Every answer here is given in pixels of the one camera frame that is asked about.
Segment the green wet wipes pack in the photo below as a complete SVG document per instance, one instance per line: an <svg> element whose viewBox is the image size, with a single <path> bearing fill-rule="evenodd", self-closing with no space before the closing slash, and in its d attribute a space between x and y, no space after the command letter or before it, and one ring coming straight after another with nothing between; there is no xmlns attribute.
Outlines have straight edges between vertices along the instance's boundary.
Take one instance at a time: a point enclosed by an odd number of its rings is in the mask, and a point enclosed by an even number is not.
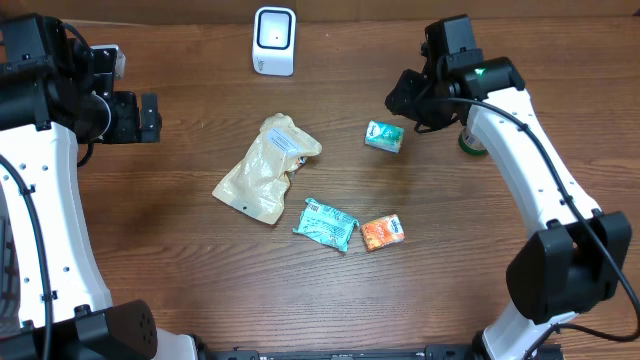
<svg viewBox="0 0 640 360"><path fill-rule="evenodd" d="M307 198L305 203L293 233L346 253L353 231L360 226L358 220L314 198Z"/></svg>

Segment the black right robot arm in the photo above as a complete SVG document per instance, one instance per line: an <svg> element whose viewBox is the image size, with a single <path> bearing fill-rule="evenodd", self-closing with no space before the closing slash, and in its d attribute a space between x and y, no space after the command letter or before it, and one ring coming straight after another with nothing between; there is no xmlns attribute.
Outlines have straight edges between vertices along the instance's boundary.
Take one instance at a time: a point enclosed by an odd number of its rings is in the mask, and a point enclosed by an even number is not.
<svg viewBox="0 0 640 360"><path fill-rule="evenodd" d="M526 84L506 57L486 59L467 15L427 26L421 71L406 70L387 96L388 110L419 133L462 125L459 145L488 154L526 226L509 264L509 303L468 345L429 345L428 359L559 359L552 334L630 284L622 267L632 228L605 213L564 165L538 121Z"/></svg>

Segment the beige paper pouch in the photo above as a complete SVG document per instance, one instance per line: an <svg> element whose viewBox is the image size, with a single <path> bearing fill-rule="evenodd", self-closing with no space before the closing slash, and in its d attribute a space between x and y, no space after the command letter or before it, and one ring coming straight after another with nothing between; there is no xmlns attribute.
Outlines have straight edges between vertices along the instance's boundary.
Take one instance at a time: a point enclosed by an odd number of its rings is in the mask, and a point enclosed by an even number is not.
<svg viewBox="0 0 640 360"><path fill-rule="evenodd" d="M268 225L284 211L284 198L296 172L322 145L282 113L268 117L244 158L217 184L212 196Z"/></svg>

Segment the jar with dark red lid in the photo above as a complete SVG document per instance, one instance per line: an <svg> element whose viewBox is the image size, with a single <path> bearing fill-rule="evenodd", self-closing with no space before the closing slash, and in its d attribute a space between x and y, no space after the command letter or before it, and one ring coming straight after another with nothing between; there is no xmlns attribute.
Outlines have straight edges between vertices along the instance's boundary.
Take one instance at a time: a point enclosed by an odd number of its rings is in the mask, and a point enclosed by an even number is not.
<svg viewBox="0 0 640 360"><path fill-rule="evenodd" d="M465 126L458 137L458 143L461 149L472 156L484 156L488 154L487 149L481 141L472 134L471 129Z"/></svg>

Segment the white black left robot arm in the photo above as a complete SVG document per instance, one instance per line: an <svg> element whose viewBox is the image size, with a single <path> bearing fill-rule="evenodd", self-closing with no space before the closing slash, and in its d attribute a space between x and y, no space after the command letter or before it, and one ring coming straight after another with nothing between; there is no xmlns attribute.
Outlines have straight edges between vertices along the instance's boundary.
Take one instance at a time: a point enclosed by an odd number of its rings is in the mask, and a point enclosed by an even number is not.
<svg viewBox="0 0 640 360"><path fill-rule="evenodd" d="M1 234L17 259L17 334L5 359L202 359L196 337L159 328L149 306L112 301L96 264L78 169L98 144L156 143L152 93L115 91L125 56L70 24L28 14L1 24Z"/></svg>

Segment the teal Kleenex tissue pack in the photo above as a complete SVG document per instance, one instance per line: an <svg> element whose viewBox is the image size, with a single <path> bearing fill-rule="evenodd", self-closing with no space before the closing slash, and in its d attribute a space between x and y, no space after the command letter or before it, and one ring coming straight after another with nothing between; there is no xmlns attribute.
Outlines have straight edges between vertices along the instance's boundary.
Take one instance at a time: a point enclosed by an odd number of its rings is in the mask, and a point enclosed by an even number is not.
<svg viewBox="0 0 640 360"><path fill-rule="evenodd" d="M371 120L365 133L364 143L384 151L398 153L403 138L403 128Z"/></svg>

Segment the orange Kleenex tissue pack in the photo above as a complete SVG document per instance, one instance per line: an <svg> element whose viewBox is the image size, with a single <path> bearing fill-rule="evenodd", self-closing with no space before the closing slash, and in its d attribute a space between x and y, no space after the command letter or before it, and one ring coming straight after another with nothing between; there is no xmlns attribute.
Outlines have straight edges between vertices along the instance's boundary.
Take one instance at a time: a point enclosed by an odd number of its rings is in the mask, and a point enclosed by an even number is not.
<svg viewBox="0 0 640 360"><path fill-rule="evenodd" d="M384 216L361 226L361 233L368 251L403 242L405 233L396 214Z"/></svg>

